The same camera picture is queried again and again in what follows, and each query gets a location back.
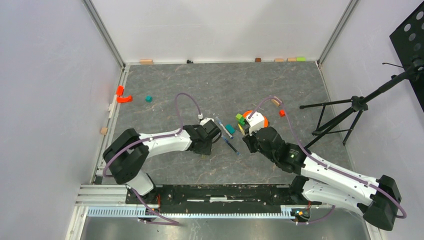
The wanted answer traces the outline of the blue white pen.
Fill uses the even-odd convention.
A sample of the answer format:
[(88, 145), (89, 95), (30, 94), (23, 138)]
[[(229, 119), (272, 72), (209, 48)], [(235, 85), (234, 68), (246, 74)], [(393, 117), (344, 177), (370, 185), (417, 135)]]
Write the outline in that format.
[(218, 124), (221, 126), (221, 128), (224, 130), (224, 132), (229, 136), (230, 139), (233, 139), (233, 135), (226, 129), (226, 127), (223, 125), (222, 121), (216, 116), (215, 119), (217, 120)]

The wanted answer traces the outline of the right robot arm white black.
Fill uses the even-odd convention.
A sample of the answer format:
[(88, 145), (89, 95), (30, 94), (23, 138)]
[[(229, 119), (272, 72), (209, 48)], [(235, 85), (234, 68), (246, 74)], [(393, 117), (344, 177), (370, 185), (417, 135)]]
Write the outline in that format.
[(362, 175), (333, 164), (314, 152), (285, 142), (273, 127), (245, 134), (242, 140), (251, 153), (261, 153), (278, 168), (296, 174), (289, 199), (295, 204), (320, 202), (357, 213), (369, 224), (392, 231), (402, 196), (396, 181)]

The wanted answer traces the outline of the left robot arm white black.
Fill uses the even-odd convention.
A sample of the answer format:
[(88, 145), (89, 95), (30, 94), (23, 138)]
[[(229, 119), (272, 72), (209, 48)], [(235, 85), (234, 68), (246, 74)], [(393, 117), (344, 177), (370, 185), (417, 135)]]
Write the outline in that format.
[(151, 204), (157, 198), (157, 190), (150, 176), (142, 171), (147, 159), (186, 151), (210, 155), (213, 143), (221, 135), (221, 130), (211, 118), (205, 118), (199, 124), (155, 134), (126, 129), (102, 154), (106, 163), (104, 176), (113, 178), (118, 185), (130, 186), (137, 191), (140, 200)]

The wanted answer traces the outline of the dark blue pen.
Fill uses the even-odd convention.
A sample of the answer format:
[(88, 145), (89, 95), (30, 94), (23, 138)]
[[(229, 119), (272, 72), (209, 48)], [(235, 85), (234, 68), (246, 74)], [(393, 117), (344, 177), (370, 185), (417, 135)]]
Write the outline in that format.
[(226, 137), (224, 137), (224, 136), (222, 136), (221, 137), (224, 141), (225, 141), (225, 143), (239, 156), (240, 155), (240, 152), (230, 143), (230, 141), (226, 138)]

